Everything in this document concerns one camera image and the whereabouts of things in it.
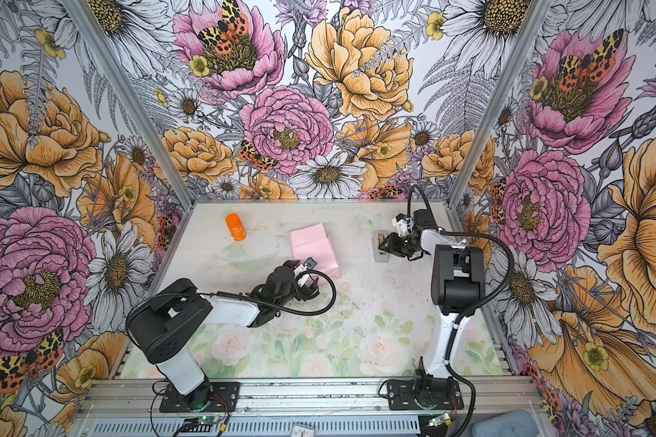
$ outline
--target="black cable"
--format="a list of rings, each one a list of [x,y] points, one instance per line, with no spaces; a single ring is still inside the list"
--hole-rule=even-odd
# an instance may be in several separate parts
[[[167,381],[168,380],[158,380],[158,381],[154,381],[153,384],[151,385],[151,390],[153,390],[155,396],[153,396],[153,400],[151,401],[151,408],[148,408],[148,418],[150,419],[153,433],[155,433],[157,437],[160,437],[160,435],[158,434],[158,431],[156,431],[155,425],[153,424],[153,404],[155,403],[155,400],[158,399],[158,396],[162,395],[165,392],[165,389],[162,389],[161,391],[155,391],[155,385],[158,382],[167,382]]]
[[[449,232],[449,231],[444,231],[442,229],[439,230],[439,233],[442,235],[447,235],[447,236],[461,236],[461,237],[477,237],[481,239],[486,239],[490,240],[498,246],[500,246],[506,253],[506,256],[508,258],[508,269],[505,273],[505,276],[503,277],[503,280],[498,284],[498,287],[493,290],[493,293],[488,294],[481,302],[475,303],[468,308],[465,308],[462,312],[459,313],[459,315],[455,318],[454,326],[458,327],[461,321],[468,315],[473,314],[474,311],[476,311],[477,308],[481,308],[484,306],[486,303],[491,302],[495,297],[505,288],[507,287],[512,279],[513,272],[515,269],[515,257],[513,256],[513,252],[510,250],[508,245],[504,243],[502,240],[500,240],[498,237],[495,237],[493,235],[488,235],[487,233],[478,233],[478,232]],[[466,429],[466,426],[469,425],[469,422],[472,420],[472,415],[473,415],[473,409],[475,408],[476,405],[476,388],[473,386],[473,383],[457,372],[455,372],[454,369],[452,369],[452,366],[449,364],[450,361],[450,355],[452,354],[452,349],[455,344],[455,337],[457,335],[457,328],[453,327],[452,332],[450,333],[449,340],[447,342],[447,349],[445,352],[445,361],[447,364],[445,365],[446,369],[449,371],[449,373],[458,381],[463,382],[464,384],[469,386],[469,389],[471,389],[472,394],[471,394],[471,400],[469,401],[469,409],[466,412],[466,417],[464,418],[464,422],[462,423],[462,426],[455,432],[451,437],[459,437],[462,435],[464,430]]]
[[[316,311],[294,310],[293,308],[287,308],[286,306],[281,306],[281,305],[276,305],[274,303],[265,302],[261,299],[255,299],[254,297],[251,297],[251,296],[244,296],[243,294],[218,292],[218,293],[216,293],[216,295],[219,296],[219,297],[228,297],[228,298],[231,298],[231,299],[237,299],[239,301],[253,302],[253,303],[256,303],[258,306],[264,305],[264,306],[267,306],[267,307],[270,307],[270,308],[274,308],[275,310],[286,311],[290,314],[295,314],[295,315],[303,315],[303,316],[306,316],[306,317],[313,316],[313,315],[321,315],[324,312],[326,312],[327,310],[331,309],[331,307],[335,303],[336,299],[338,298],[338,291],[336,290],[335,284],[333,283],[333,280],[330,278],[330,276],[326,275],[322,271],[318,271],[318,270],[302,271],[299,275],[297,275],[297,280],[300,279],[302,276],[308,275],[308,274],[311,274],[311,273],[313,273],[315,275],[319,275],[320,277],[325,279],[328,282],[328,285],[330,285],[331,291],[333,293],[333,296],[332,296],[330,302],[328,302],[328,305],[326,305],[325,307],[321,308],[320,310],[316,310]]]

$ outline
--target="metal frame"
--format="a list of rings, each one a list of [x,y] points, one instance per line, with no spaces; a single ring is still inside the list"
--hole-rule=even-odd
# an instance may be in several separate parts
[[[153,151],[153,155],[156,156],[161,169],[168,177],[168,181],[170,181],[170,185],[175,191],[177,198],[180,199],[183,210],[191,210],[194,203],[192,195],[184,184],[180,172],[177,171],[177,168],[173,164],[170,154],[163,146],[161,137],[153,126],[153,122],[148,118],[148,112],[138,98],[138,94],[133,89],[133,85],[129,82],[129,77],[119,63],[114,48],[109,44],[87,0],[67,0],[62,1],[61,4],[73,22],[75,22],[75,26],[78,28],[88,48],[94,54],[96,61],[101,65],[103,71],[107,73],[107,80],[112,84],[112,88],[117,93],[117,96],[129,110],[129,115],[140,129],[143,140]]]
[[[455,186],[450,191],[448,203],[457,205],[464,193],[464,188],[469,184],[473,170],[476,168],[481,153],[486,147],[486,141],[490,135],[493,124],[498,118],[498,114],[506,103],[508,92],[513,87],[514,81],[518,78],[520,68],[523,65],[527,54],[534,47],[534,40],[537,38],[540,27],[546,18],[551,7],[552,0],[532,0],[527,9],[525,20],[520,25],[521,32],[513,47],[513,52],[503,65],[498,82],[493,90],[493,94],[488,100],[488,105],[483,111],[479,127],[476,128],[472,146],[462,162],[462,168],[455,179]]]

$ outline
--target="yellow peony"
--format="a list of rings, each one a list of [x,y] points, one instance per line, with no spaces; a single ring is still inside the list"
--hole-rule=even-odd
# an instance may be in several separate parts
[[[426,155],[422,159],[423,176],[430,178],[437,176],[446,178],[449,175],[456,175],[462,168],[462,162],[469,148],[472,146],[474,130],[466,131],[462,135],[454,134],[449,138],[442,138],[433,144],[436,153]],[[493,154],[495,145],[492,138],[486,141],[486,147],[481,154],[481,158],[476,162],[476,168],[473,170],[472,178],[469,180],[469,186],[478,196],[483,196],[486,192],[491,179],[493,179]]]
[[[165,131],[163,144],[184,180],[193,175],[212,182],[238,170],[233,150],[201,129],[180,127]],[[155,170],[158,177],[164,179],[163,173],[158,168]]]
[[[598,247],[598,259],[622,287],[622,307],[637,329],[656,334],[656,139],[626,153],[624,174],[623,190],[609,187],[629,211],[625,230],[612,245]]]
[[[402,50],[379,66],[365,68],[377,50],[391,42],[391,31],[375,27],[359,9],[350,13],[343,8],[340,23],[336,30],[324,20],[313,29],[306,62],[322,75],[316,82],[335,83],[341,90],[343,115],[384,121],[409,99],[413,58]]]
[[[44,122],[35,145],[28,144],[29,131],[25,83],[16,71],[0,74],[0,189],[9,187],[24,171],[41,176],[56,188],[56,196],[68,197],[82,179],[102,170],[100,133],[90,124],[66,91],[49,84]]]

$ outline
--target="tabletop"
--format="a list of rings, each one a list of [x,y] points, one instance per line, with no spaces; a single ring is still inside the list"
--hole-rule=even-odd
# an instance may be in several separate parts
[[[423,208],[413,203],[413,209]],[[391,219],[406,212],[403,202],[311,202],[198,204],[165,273],[165,287],[188,277],[202,292],[245,293],[292,259],[289,232],[323,223],[340,266],[333,308],[315,317],[283,313],[259,328],[210,324],[188,343],[210,378],[287,378],[410,376],[429,345],[436,307],[430,300],[432,258],[390,257],[376,263],[372,238],[391,232]],[[233,239],[225,217],[237,213],[247,240],[277,245],[274,255],[254,263],[228,263],[217,254]],[[448,227],[441,205],[440,226]],[[288,303],[317,310],[330,300],[327,284],[309,302]],[[501,366],[479,311],[460,335],[455,370],[464,375],[500,375]],[[161,374],[134,348],[121,378],[159,378]]]

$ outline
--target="black mounting plate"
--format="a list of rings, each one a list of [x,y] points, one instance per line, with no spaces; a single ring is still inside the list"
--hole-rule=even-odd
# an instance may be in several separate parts
[[[464,409],[462,392],[459,389],[459,383],[456,381],[454,381],[453,390],[449,397],[427,397],[427,405],[423,405],[423,402],[419,402],[416,399],[412,380],[387,380],[386,389],[387,396],[389,397],[389,409],[391,411],[454,410],[455,406],[459,411]]]
[[[238,390],[241,388],[240,382],[211,382],[211,393],[223,399],[229,407],[229,413],[236,411],[236,401],[238,400]],[[226,409],[220,402],[211,400],[211,403],[198,413],[223,413]],[[163,393],[163,401],[160,403],[161,413],[189,413],[184,396],[180,394],[175,386],[168,384]]]

